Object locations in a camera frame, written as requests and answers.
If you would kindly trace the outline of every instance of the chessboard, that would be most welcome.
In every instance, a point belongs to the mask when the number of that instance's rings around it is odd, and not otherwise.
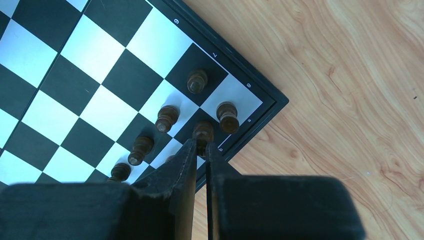
[[[207,82],[193,93],[198,70]],[[224,102],[237,110],[232,134],[217,116]],[[132,184],[200,121],[229,161],[288,102],[180,0],[0,1],[0,189],[106,182],[145,136],[153,146],[131,166]],[[178,118],[159,132],[164,106]],[[204,163],[197,158],[197,189]]]

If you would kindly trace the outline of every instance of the light wood tabletop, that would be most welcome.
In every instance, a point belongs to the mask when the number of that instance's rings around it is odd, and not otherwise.
[[[424,0],[185,2],[290,99],[239,172],[336,177],[368,239],[424,239]]]

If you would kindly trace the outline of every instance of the wooden table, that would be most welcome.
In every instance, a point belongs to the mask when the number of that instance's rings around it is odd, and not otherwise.
[[[239,172],[336,177],[369,239],[424,239],[424,0],[186,3],[290,99]]]

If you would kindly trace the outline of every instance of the wood grain surface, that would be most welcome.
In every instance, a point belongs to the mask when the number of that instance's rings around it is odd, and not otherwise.
[[[368,239],[424,239],[424,0],[185,2],[290,99],[239,172],[334,176]]]

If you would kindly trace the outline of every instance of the chess piece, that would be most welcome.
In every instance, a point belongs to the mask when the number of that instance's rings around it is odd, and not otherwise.
[[[224,133],[237,133],[240,124],[239,120],[237,120],[237,109],[234,104],[229,101],[221,103],[216,109],[216,116],[219,120],[219,126]]]
[[[197,155],[206,156],[206,145],[214,141],[214,127],[210,122],[201,121],[194,126],[193,136],[196,139]]]
[[[157,113],[156,128],[161,133],[167,133],[177,122],[179,117],[177,108],[171,105],[163,106]]]
[[[194,70],[188,74],[187,88],[192,94],[199,94],[207,83],[208,75],[201,69]]]
[[[171,160],[174,158],[174,156],[175,156],[175,155],[171,155],[171,156],[169,156],[169,157],[165,160],[165,163],[167,163],[168,161],[171,161]]]
[[[110,172],[111,177],[107,179],[108,183],[122,183],[123,181],[127,180],[131,173],[131,167],[128,166],[128,164],[125,163],[118,163]]]
[[[146,155],[153,149],[153,140],[148,137],[140,136],[134,142],[132,151],[128,156],[128,163],[133,166],[140,165],[145,159]]]

